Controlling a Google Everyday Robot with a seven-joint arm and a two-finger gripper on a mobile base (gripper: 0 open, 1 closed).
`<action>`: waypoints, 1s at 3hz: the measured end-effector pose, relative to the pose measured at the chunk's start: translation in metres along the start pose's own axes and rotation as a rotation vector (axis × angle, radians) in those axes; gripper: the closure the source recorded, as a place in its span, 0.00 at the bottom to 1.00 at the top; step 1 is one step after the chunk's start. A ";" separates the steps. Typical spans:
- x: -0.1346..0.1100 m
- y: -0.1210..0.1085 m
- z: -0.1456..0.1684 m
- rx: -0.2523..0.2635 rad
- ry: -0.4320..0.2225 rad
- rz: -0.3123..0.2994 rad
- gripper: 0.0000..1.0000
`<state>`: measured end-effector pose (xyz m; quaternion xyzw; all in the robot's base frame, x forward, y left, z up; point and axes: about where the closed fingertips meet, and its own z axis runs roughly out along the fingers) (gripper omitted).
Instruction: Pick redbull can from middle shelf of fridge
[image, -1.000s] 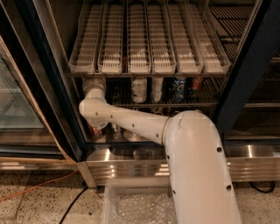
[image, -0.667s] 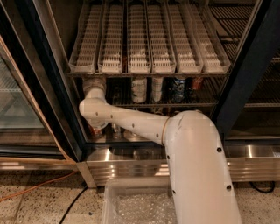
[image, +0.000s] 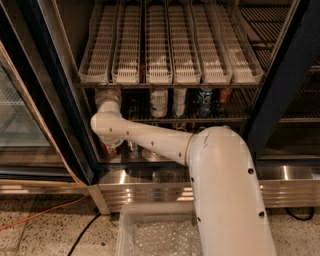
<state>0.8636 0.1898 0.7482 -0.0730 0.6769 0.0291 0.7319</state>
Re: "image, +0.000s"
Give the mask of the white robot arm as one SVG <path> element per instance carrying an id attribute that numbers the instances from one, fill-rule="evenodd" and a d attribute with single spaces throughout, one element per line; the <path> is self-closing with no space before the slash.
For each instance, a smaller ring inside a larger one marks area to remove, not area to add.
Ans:
<path id="1" fill-rule="evenodd" d="M 233 130 L 192 134 L 124 119 L 121 92 L 95 92 L 91 128 L 107 146 L 130 140 L 189 168 L 203 256 L 277 256 L 254 163 Z"/>

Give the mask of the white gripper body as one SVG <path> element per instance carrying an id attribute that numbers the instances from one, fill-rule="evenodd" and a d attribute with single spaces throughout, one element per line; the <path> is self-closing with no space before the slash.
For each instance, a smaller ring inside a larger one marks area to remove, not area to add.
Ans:
<path id="1" fill-rule="evenodd" d="M 95 91 L 95 104 L 98 112 L 113 112 L 120 114 L 122 103 L 119 89 L 99 89 Z"/>

